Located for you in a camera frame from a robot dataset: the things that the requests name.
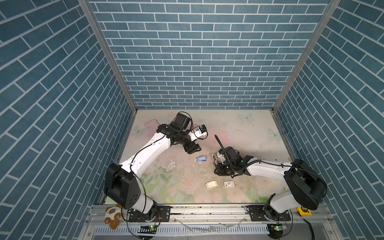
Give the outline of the light blue stapler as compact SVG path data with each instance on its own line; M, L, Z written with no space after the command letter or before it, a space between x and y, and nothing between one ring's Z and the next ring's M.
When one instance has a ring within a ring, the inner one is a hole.
M207 161L207 156L199 156L199 157L197 157L197 162L199 164L205 163L206 161Z

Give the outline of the white staple box sleeve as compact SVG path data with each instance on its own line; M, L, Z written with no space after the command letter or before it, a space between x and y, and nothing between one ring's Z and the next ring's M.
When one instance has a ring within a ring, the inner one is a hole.
M224 187L225 188L233 188L233 187L235 187L235 182L234 181L224 181Z

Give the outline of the staple box tray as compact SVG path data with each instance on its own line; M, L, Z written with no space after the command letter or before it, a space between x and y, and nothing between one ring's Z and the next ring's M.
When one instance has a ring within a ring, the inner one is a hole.
M209 189L217 187L218 186L218 182L216 180L209 181L209 182L205 183L205 186L209 190Z

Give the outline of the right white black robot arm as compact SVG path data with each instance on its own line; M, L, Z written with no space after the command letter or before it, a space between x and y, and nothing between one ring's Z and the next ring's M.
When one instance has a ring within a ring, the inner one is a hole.
M218 176L260 176L285 183L282 193L273 193L263 206L265 218L275 221L287 210L304 207L316 210L328 192L325 180L303 160L291 163L274 163L252 156L241 157L232 147L224 148L218 136L215 139L221 149L216 154L214 173Z

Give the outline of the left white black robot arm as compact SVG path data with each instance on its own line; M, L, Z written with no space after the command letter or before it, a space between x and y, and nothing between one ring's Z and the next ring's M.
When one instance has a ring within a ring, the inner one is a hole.
M189 155L202 150L196 140L208 136L205 125L194 126L192 117L179 112L172 122L157 127L153 137L137 153L120 164L110 164L105 175L104 194L122 206L147 218L154 217L157 203L147 196L141 176L160 154L173 145L183 146Z

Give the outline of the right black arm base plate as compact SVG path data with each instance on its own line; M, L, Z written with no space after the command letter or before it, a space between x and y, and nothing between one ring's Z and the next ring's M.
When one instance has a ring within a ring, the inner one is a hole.
M261 204L245 206L245 210L251 218L252 222L289 222L292 216L289 211L278 213L271 207L265 207Z

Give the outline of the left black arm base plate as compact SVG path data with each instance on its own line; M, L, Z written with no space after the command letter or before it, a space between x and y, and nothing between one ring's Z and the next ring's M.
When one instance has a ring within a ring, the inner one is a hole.
M156 206L152 207L147 214L143 214L140 211L131 209L129 212L130 223L144 223L144 222L153 222L155 219L163 222L169 222L171 215L171 207L170 206Z

